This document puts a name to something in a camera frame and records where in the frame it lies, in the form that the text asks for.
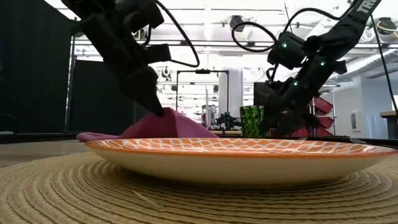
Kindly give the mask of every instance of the plate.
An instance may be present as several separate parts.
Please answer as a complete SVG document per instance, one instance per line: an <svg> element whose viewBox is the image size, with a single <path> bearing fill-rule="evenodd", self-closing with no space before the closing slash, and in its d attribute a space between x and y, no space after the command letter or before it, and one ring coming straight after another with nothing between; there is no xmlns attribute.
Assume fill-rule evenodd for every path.
<svg viewBox="0 0 398 224"><path fill-rule="evenodd" d="M388 147L282 139L113 139L89 150L135 172L213 185L302 184L339 178L397 154Z"/></svg>

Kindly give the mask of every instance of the cable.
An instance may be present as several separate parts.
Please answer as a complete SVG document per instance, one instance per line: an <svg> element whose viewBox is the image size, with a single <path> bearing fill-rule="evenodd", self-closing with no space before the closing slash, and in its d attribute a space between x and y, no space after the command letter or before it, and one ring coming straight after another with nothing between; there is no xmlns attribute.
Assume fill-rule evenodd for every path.
<svg viewBox="0 0 398 224"><path fill-rule="evenodd" d="M278 69L279 63L276 63L274 65L274 71L272 72L272 76L271 76L271 81L274 81L275 75L276 75L276 70Z"/></svg>
<svg viewBox="0 0 398 224"><path fill-rule="evenodd" d="M247 21L247 22L241 22L241 23L239 23L239 24L237 24L236 26L233 27L233 29L231 30L231 35L232 35L232 39L234 40L235 44L236 44L238 47L240 47L240 48L242 48L242 49L244 49L244 50L247 50L248 52L254 52L254 53L266 52L266 51L268 51L269 49L273 48L273 47L274 47L274 44L273 44L272 46L270 46L270 47L267 47L267 48L261 49L261 50L250 49L250 48L248 48L248 47L243 46L241 43L239 43L238 40L236 40L236 37L235 37L235 30L236 30L239 26L243 26L243 25L251 25L251 26L260 28L262 31L264 31L265 33L267 33L267 34L272 38L272 40L274 41L274 43L277 43L277 42L278 42L278 40L276 39L275 35L274 35L271 31L269 31L267 28L265 28L264 26L262 26L262 25L260 25L260 24L258 24L258 23L255 23L255 22L249 22L249 21Z"/></svg>
<svg viewBox="0 0 398 224"><path fill-rule="evenodd" d="M388 74L386 61L384 60L383 50L381 49L380 38L379 38L379 34L377 33L377 28L376 28L376 24L375 24L374 19L373 19L373 15L371 15L371 20L372 20L372 24L373 24L374 33L376 35L377 46L379 47L381 61L383 62L384 72L386 73L388 90L390 92L390 97L391 97L391 100L392 100L392 104L394 105L394 110L396 112L396 116L398 116L397 103L396 103L396 100L394 98L394 93L392 92L390 75Z"/></svg>
<svg viewBox="0 0 398 224"><path fill-rule="evenodd" d="M271 75L269 74L269 72L271 70L274 70L274 67L268 68L267 71L266 71L266 76L267 76L268 80L271 80Z"/></svg>
<svg viewBox="0 0 398 224"><path fill-rule="evenodd" d="M285 29L284 29L284 31L283 31L282 33L286 32L287 29L289 28L290 24L293 22L293 20L294 20L299 14L301 14L301 13L303 13L303 12L317 12L317 13L323 15L323 16L329 17L330 19L333 19L333 20L340 20L340 19L342 19L343 17L345 17L345 16L350 12L350 10L352 10L352 8L355 6L355 4L356 4L358 1L359 1L359 0L355 0L355 1L347 8L347 10L346 10L341 16L339 16L339 17L336 17L336 16L330 14L329 12L325 12L325 11L323 11L323 10L321 10L321 9L315 9L315 8L311 8L311 7L309 7L309 8L304 8L304 9L300 9L300 10L298 10L298 11L289 19L289 21L287 22L287 24L286 24L286 26L285 26Z"/></svg>
<svg viewBox="0 0 398 224"><path fill-rule="evenodd" d="M379 22L377 23L377 27L380 28L380 29L382 29L382 30L392 31L392 32L397 32L397 31L398 31L398 29L388 29L388 28L382 27L382 26L380 26L380 23L382 23L382 22L379 21Z"/></svg>
<svg viewBox="0 0 398 224"><path fill-rule="evenodd" d="M189 45L189 47L192 50L193 55L195 56L195 60L197 61L196 65L193 64L189 64L189 63L185 63L185 62L179 62L177 60L170 60L173 63L177 63L177 64L181 64L181 65L185 65L188 67L192 67L192 68L197 68L200 65L200 61L199 61L199 56L197 51L195 50L191 40L188 38L187 34L185 33L185 31L181 28L180 24L177 22L177 20L174 18L174 16L172 15L172 13L159 1L159 0L155 0L156 4L159 5L159 7L161 7L166 14L170 17L170 19L173 21L173 23L175 24L175 26L177 27L178 31L180 31L181 35L184 37L185 41L187 41L187 44Z"/></svg>
<svg viewBox="0 0 398 224"><path fill-rule="evenodd" d="M147 46L150 42L150 36L152 35L152 26L148 26L148 37L145 40L145 42L143 43L144 46Z"/></svg>

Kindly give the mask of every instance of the black partition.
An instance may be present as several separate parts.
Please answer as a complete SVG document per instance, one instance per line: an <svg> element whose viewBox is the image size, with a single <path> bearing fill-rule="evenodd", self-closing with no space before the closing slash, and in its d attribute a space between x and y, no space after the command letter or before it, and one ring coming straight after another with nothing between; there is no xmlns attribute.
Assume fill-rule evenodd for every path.
<svg viewBox="0 0 398 224"><path fill-rule="evenodd" d="M62 132L70 20L44 0L1 1L0 28L0 131Z"/></svg>
<svg viewBox="0 0 398 224"><path fill-rule="evenodd" d="M118 89L103 62L76 60L73 70L69 131L121 134L148 112Z"/></svg>

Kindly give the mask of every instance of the orange patterned rim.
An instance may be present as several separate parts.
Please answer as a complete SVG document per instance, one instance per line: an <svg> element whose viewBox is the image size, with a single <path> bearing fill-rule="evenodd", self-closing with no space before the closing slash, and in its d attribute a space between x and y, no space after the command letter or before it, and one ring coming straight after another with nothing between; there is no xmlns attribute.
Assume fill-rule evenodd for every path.
<svg viewBox="0 0 398 224"><path fill-rule="evenodd" d="M86 146L115 152L205 157L342 158L398 153L388 147L342 142L242 138L112 139L86 142Z"/></svg>

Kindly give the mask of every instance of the wooden table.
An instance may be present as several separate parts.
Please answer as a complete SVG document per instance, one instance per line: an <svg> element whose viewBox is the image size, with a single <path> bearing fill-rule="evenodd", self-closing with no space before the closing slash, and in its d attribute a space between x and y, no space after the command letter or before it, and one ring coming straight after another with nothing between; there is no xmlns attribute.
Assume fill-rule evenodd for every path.
<svg viewBox="0 0 398 224"><path fill-rule="evenodd" d="M398 117L395 111L381 112L380 116L387 119L388 138L398 139Z"/></svg>
<svg viewBox="0 0 398 224"><path fill-rule="evenodd" d="M0 144L0 168L78 152L87 152L87 149L77 140Z"/></svg>
<svg viewBox="0 0 398 224"><path fill-rule="evenodd" d="M210 131L213 134L216 135L226 135L226 136L242 136L242 131Z"/></svg>

